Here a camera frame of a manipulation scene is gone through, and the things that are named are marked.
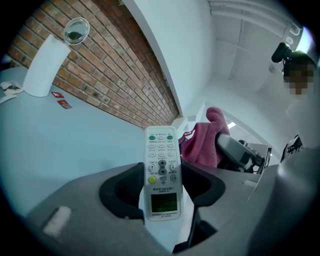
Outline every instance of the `ceiling light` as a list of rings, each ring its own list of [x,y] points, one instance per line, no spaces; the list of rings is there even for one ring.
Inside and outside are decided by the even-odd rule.
[[[313,41],[312,36],[311,36],[309,30],[304,26],[299,44],[296,48],[296,51],[302,51],[305,54],[308,53],[308,50],[310,48],[312,41]]]
[[[235,122],[231,122],[228,124],[228,128],[231,129],[232,127],[236,126],[237,124]]]

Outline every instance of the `white wall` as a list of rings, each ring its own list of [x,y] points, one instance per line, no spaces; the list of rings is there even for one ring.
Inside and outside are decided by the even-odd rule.
[[[242,84],[215,78],[202,97],[233,116],[235,122],[239,120],[241,126],[254,136],[258,135],[259,140],[263,138],[262,142],[270,144],[275,156],[280,158],[285,145],[296,135],[294,127],[283,110],[244,88]]]
[[[213,75],[215,33],[207,0],[123,0],[151,45],[180,113]]]

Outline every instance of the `yellow button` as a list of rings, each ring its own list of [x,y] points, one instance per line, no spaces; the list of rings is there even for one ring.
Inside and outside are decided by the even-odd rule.
[[[151,184],[156,183],[156,177],[155,177],[155,176],[151,176],[151,177],[149,178],[149,182],[150,182]]]

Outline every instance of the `brick wall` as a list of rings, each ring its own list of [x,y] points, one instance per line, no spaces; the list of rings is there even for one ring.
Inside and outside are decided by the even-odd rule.
[[[118,1],[50,0],[21,27],[8,49],[17,66],[29,67],[49,34],[63,40],[73,18],[90,23],[89,36],[71,52],[53,83],[127,122],[145,128],[170,125],[178,116],[174,97],[139,26]]]

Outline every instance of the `white paper roll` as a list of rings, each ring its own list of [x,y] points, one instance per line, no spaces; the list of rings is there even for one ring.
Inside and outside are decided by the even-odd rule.
[[[26,93],[45,97],[55,76],[70,53],[69,47],[50,34],[36,53],[23,82]]]

